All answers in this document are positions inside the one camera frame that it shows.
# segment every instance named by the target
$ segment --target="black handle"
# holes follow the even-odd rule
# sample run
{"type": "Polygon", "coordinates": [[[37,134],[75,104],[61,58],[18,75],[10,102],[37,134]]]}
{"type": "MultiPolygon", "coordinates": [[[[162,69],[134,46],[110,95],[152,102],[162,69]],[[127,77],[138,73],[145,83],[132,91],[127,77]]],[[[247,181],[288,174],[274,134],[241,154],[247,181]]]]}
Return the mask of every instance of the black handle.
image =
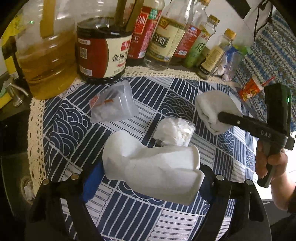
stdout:
{"type": "MultiPolygon", "coordinates": [[[[282,147],[279,145],[275,145],[273,143],[271,144],[269,142],[263,142],[263,141],[262,141],[262,144],[263,144],[263,152],[266,155],[266,157],[270,157],[271,155],[278,154],[281,152],[282,147]]],[[[267,175],[262,179],[258,177],[258,181],[257,181],[258,185],[263,188],[269,187],[272,177],[274,176],[276,166],[267,164],[266,168],[268,171],[267,175]]]]}

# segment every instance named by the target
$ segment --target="green bottle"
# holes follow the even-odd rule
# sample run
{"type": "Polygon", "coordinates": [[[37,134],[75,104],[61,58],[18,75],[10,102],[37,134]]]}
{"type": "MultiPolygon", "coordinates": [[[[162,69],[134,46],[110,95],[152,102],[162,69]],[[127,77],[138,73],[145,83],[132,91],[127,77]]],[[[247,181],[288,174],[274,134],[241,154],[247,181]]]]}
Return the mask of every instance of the green bottle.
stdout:
{"type": "Polygon", "coordinates": [[[199,35],[199,37],[196,39],[194,45],[189,50],[186,59],[184,60],[183,66],[186,68],[192,68],[205,48],[207,42],[209,41],[210,37],[214,35],[216,32],[216,26],[220,22],[219,19],[217,19],[215,16],[210,15],[207,19],[207,22],[199,35]]]}

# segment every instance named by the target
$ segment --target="red and cream label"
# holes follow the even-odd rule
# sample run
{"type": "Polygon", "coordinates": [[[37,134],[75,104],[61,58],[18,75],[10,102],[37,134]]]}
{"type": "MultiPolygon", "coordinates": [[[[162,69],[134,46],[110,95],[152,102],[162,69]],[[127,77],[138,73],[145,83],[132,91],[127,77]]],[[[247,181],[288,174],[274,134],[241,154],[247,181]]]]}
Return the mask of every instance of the red and cream label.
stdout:
{"type": "Polygon", "coordinates": [[[179,58],[186,58],[187,53],[192,48],[194,42],[196,41],[200,33],[201,29],[191,25],[184,34],[184,37],[181,40],[178,48],[176,49],[174,56],[179,58]]]}
{"type": "Polygon", "coordinates": [[[146,54],[154,29],[161,15],[161,10],[143,6],[142,12],[135,23],[128,57],[143,58],[146,54]]]}
{"type": "Polygon", "coordinates": [[[131,37],[112,39],[78,38],[80,71],[95,78],[108,78],[122,72],[126,66],[131,37]]]}

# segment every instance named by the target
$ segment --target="patterned fabric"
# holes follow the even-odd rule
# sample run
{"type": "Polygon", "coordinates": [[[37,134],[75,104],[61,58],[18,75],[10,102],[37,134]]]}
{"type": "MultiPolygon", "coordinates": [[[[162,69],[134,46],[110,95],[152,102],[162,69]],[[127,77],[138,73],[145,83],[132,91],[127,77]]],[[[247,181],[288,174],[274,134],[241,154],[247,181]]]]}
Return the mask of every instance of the patterned fabric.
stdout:
{"type": "MultiPolygon", "coordinates": [[[[292,96],[291,132],[296,130],[296,37],[278,11],[240,64],[234,81],[242,86],[256,75],[263,83],[275,76],[275,82],[286,85],[292,96]]],[[[250,99],[259,119],[266,121],[266,105],[263,93],[250,99]]]]}
{"type": "MultiPolygon", "coordinates": [[[[156,146],[152,138],[158,122],[175,116],[196,124],[190,145],[200,151],[201,162],[216,174],[243,182],[254,176],[256,140],[239,128],[214,136],[198,117],[196,95],[218,89],[227,93],[239,110],[248,111],[235,90],[216,83],[169,77],[125,77],[129,81],[140,115],[125,121],[91,123],[89,100],[108,85],[75,84],[67,92],[46,101],[43,143],[47,177],[66,180],[73,173],[101,159],[104,144],[111,133],[124,129],[144,145],[156,146]]],[[[78,240],[67,203],[62,200],[66,225],[78,240]]],[[[196,195],[189,206],[154,199],[134,192],[124,181],[104,177],[88,211],[105,240],[191,240],[205,218],[209,204],[196,195]]],[[[234,208],[229,201],[219,237],[228,229],[234,208]]]]}

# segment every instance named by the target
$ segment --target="metal screw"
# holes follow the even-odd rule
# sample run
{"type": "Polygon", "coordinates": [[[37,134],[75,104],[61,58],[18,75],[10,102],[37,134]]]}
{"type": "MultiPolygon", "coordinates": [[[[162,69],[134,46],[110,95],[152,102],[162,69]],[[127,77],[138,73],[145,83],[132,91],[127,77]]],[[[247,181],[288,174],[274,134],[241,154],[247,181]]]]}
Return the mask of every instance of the metal screw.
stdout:
{"type": "Polygon", "coordinates": [[[49,184],[49,182],[50,182],[50,181],[49,181],[48,179],[45,179],[45,180],[42,182],[42,184],[43,184],[43,185],[47,185],[47,184],[49,184]]]}
{"type": "Polygon", "coordinates": [[[248,179],[248,180],[246,180],[246,184],[249,185],[249,186],[252,186],[253,185],[253,182],[252,182],[252,180],[249,180],[248,179]]]}
{"type": "Polygon", "coordinates": [[[72,180],[77,180],[78,178],[79,178],[79,174],[77,174],[77,173],[74,173],[71,175],[72,180]]]}
{"type": "Polygon", "coordinates": [[[217,178],[219,181],[223,181],[223,180],[224,180],[224,176],[222,176],[222,175],[217,175],[216,178],[217,178]]]}

